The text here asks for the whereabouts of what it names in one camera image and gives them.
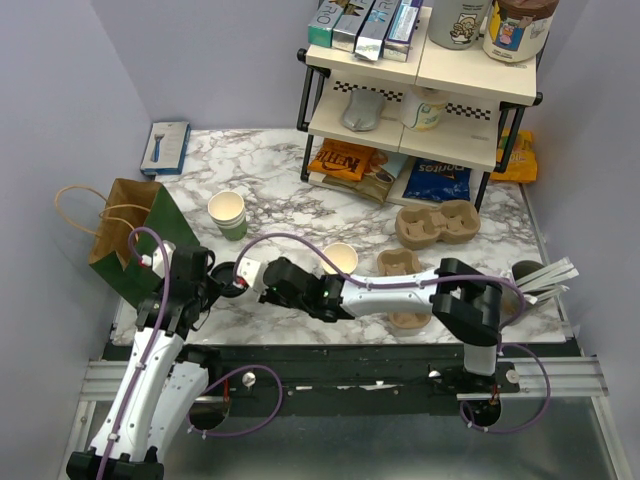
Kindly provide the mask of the grey cartoon mug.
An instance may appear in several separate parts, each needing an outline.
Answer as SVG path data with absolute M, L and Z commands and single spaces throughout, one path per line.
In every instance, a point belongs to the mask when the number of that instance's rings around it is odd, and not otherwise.
M 489 0 L 435 1 L 427 28 L 429 40 L 450 50 L 469 48 L 478 38 L 489 5 Z

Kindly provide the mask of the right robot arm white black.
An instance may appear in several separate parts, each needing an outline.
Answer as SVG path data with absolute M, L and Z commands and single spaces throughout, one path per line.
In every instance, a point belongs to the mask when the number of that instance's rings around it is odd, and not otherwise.
M 378 313 L 434 316 L 463 343 L 462 384 L 480 392 L 496 380 L 502 285 L 457 259 L 400 276 L 317 277 L 280 257 L 262 265 L 249 285 L 262 303 L 300 310 L 326 323 Z

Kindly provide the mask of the white blue toothpaste box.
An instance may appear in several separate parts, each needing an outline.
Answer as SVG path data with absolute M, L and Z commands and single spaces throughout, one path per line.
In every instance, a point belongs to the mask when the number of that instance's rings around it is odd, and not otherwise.
M 383 58 L 406 62 L 420 21 L 422 0 L 401 0 L 383 43 Z

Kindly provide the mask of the single black plastic lid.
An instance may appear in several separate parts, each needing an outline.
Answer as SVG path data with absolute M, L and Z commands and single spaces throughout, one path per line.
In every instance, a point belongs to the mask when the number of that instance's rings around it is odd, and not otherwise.
M 234 267 L 234 262 L 227 261 L 216 265 L 209 272 L 209 276 L 221 285 L 220 295 L 224 298 L 237 298 L 247 291 L 246 286 L 237 286 L 234 283 Z

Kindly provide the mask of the silver blue toothpaste box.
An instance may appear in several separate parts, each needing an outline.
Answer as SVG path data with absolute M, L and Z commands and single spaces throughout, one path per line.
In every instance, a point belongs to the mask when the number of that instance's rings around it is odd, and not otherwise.
M 357 38 L 356 58 L 376 62 L 382 52 L 383 41 L 389 30 L 400 1 L 376 0 Z

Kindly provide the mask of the single green paper cup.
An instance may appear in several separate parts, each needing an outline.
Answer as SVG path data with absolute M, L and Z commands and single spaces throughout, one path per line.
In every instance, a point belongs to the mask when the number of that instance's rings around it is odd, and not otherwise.
M 342 272 L 352 274 L 358 266 L 356 250 L 342 242 L 336 242 L 325 247 L 322 253 Z

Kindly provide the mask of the grey cup with straws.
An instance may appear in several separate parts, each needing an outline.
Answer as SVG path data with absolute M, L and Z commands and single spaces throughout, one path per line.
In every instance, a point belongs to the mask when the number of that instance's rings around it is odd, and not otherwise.
M 517 325 L 528 315 L 543 309 L 552 300 L 567 292 L 569 287 L 566 282 L 578 275 L 578 269 L 568 257 L 548 265 L 533 260 L 521 260 L 509 269 L 503 270 L 500 277 L 522 292 L 525 306 L 518 317 L 512 320 L 520 311 L 521 302 L 514 290 L 504 287 L 500 326 Z

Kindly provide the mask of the blue razor package box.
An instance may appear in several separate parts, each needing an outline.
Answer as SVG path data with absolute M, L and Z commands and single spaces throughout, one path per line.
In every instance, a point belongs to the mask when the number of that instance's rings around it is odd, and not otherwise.
M 153 123 L 140 171 L 150 177 L 180 175 L 183 171 L 190 134 L 189 122 Z

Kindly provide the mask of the brown paper bag green side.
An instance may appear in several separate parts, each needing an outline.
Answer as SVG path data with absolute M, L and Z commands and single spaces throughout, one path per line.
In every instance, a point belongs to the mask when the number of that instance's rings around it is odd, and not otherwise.
M 133 307 L 160 282 L 155 273 L 140 266 L 137 258 L 139 254 L 152 255 L 157 242 L 147 233 L 134 233 L 135 228 L 147 227 L 176 246 L 199 243 L 174 199 L 159 182 L 115 179 L 109 195 L 99 196 L 104 206 L 96 230 L 75 223 L 60 207 L 62 194 L 74 188 L 71 185 L 57 192 L 55 208 L 67 223 L 93 237 L 89 266 Z

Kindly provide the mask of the cream black tiered shelf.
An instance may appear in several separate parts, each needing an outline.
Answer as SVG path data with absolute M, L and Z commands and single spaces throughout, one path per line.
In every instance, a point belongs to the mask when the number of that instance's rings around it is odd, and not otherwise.
M 476 41 L 448 50 L 428 37 L 422 9 L 406 62 L 361 60 L 311 45 L 297 128 L 323 137 L 476 171 L 480 206 L 491 174 L 506 171 L 525 110 L 538 105 L 539 57 L 490 58 Z

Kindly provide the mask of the white paper roll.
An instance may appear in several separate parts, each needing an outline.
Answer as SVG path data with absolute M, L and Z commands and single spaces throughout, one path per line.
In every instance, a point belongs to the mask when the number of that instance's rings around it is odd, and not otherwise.
M 411 86 L 401 103 L 402 124 L 416 132 L 425 132 L 438 125 L 446 110 L 449 93 L 427 87 Z

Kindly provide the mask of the green paper cup stack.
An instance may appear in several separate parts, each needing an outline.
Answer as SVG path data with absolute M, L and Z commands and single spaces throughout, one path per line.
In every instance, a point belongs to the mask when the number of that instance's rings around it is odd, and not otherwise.
M 221 234 L 230 241 L 242 240 L 247 233 L 245 202 L 232 191 L 215 194 L 208 202 L 208 213 Z

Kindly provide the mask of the white cartoon canister brown lid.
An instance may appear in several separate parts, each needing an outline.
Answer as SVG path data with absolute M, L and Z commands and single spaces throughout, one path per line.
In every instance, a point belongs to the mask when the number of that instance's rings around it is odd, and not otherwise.
M 527 61 L 543 48 L 558 0 L 496 0 L 484 35 L 487 56 L 505 63 Z

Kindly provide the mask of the teal toothpaste box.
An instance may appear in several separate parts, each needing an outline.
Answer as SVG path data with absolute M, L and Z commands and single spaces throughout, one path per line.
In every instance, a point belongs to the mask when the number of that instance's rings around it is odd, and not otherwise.
M 323 0 L 308 24 L 308 41 L 311 45 L 330 48 L 333 30 L 344 14 L 348 0 Z

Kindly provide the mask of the rear brown pulp cup carrier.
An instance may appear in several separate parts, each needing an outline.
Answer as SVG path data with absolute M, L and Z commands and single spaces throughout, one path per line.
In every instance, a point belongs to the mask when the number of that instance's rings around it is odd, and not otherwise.
M 396 216 L 399 242 L 411 250 L 427 248 L 437 242 L 461 244 L 473 239 L 481 221 L 474 205 L 450 200 L 438 206 L 406 206 Z

